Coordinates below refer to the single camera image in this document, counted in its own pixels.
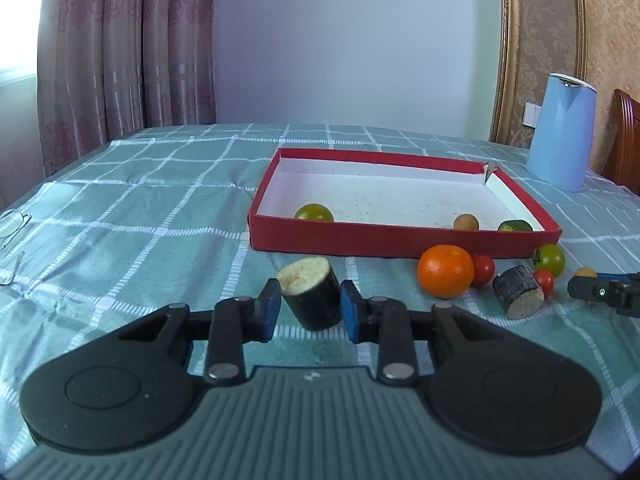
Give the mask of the green tomato in box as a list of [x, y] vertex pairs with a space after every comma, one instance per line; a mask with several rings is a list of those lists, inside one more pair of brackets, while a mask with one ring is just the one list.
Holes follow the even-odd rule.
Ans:
[[309, 203], [296, 210], [294, 218], [320, 222], [333, 222], [334, 217], [328, 207], [317, 203]]

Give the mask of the small green cucumber piece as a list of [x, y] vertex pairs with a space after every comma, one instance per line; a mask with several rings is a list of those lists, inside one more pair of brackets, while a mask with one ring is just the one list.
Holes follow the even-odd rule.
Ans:
[[533, 227], [526, 220], [511, 219], [501, 222], [498, 230], [500, 232], [532, 232]]

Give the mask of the green tomato outside box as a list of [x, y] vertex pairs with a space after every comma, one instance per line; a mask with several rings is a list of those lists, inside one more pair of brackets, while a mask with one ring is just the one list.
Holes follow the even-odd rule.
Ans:
[[535, 271], [547, 270], [555, 278], [562, 275], [566, 265], [564, 252], [555, 244], [543, 244], [538, 247], [532, 260]]

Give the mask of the brown longan fruit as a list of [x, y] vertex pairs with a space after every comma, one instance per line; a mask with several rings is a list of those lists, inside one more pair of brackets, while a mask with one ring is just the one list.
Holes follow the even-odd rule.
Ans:
[[477, 231], [480, 228], [480, 222], [474, 214], [459, 214], [454, 219], [452, 227], [455, 230]]
[[582, 268], [577, 269], [574, 272], [575, 276], [580, 276], [581, 278], [597, 278], [598, 274], [593, 268], [588, 268], [588, 266], [583, 266]]

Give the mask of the red cherry tomato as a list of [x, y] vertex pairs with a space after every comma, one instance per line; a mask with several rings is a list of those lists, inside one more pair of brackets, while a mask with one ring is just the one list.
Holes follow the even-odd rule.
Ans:
[[474, 264], [473, 287], [483, 287], [490, 283], [494, 278], [496, 266], [494, 259], [485, 255], [474, 255], [472, 257]]
[[552, 295], [554, 289], [554, 276], [547, 269], [539, 269], [534, 272], [534, 278], [544, 294], [544, 299]]

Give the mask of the gold wall frame moulding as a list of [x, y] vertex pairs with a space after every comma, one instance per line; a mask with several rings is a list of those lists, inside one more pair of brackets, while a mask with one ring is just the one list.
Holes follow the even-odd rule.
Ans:
[[501, 0], [497, 95], [490, 140], [527, 148], [527, 101], [540, 103], [549, 74], [587, 73], [586, 0]]

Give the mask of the dark cucumber chunk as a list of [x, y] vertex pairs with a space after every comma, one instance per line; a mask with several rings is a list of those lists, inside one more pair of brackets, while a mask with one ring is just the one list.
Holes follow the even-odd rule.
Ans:
[[520, 320], [536, 313], [544, 303], [544, 292], [526, 266], [512, 266], [498, 274], [492, 289], [509, 320]]
[[340, 284], [326, 257], [298, 259], [282, 268], [276, 279], [305, 330], [320, 332], [341, 322]]

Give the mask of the orange mandarin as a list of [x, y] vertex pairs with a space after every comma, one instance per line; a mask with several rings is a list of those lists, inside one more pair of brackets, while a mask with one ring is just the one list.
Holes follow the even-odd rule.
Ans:
[[430, 295], [450, 299], [466, 292], [474, 278], [471, 255], [454, 245], [435, 245], [420, 257], [416, 267], [419, 285]]

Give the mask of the red shallow cardboard box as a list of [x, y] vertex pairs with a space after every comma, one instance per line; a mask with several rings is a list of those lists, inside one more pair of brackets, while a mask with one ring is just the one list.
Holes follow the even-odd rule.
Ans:
[[[309, 203], [333, 222], [297, 220]], [[474, 214], [477, 231], [455, 230]], [[500, 232], [526, 220], [532, 232]], [[528, 258], [556, 243], [561, 227], [504, 168], [491, 162], [434, 156], [280, 148], [247, 213], [250, 246], [265, 252], [418, 258], [438, 244], [498, 259]]]

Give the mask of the light blue kettle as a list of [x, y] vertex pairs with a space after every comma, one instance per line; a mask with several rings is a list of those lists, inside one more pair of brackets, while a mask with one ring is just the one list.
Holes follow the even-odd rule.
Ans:
[[527, 171], [564, 192], [579, 192], [587, 173], [597, 90], [574, 76], [548, 76], [529, 147]]

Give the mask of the white wall socket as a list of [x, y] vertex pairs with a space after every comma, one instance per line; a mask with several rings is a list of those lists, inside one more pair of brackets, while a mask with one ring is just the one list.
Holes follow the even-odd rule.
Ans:
[[523, 110], [522, 125], [528, 128], [536, 128], [540, 112], [540, 105], [526, 102]]

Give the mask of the green checked bedsheet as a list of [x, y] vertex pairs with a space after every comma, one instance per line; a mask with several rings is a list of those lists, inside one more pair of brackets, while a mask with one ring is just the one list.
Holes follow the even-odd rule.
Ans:
[[[149, 128], [68, 166], [1, 220], [1, 471], [34, 444], [18, 393], [39, 365], [171, 302], [192, 311], [254, 295], [296, 255], [250, 249], [246, 214], [277, 148], [340, 148], [486, 162], [506, 173], [561, 226], [566, 269], [550, 304], [509, 322], [489, 287], [456, 303], [588, 367], [604, 394], [589, 440], [612, 468], [639, 456], [639, 320], [572, 300], [566, 280], [589, 266], [639, 272], [639, 196], [588, 174], [577, 193], [525, 171], [525, 151], [477, 140], [327, 125]], [[253, 364], [373, 365], [370, 344], [342, 326], [303, 330], [283, 305], [270, 344], [248, 344]]]

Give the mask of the pink patterned curtain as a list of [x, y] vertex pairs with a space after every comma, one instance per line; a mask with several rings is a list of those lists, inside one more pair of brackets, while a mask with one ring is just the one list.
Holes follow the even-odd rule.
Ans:
[[216, 120], [214, 0], [42, 0], [43, 169], [148, 127]]

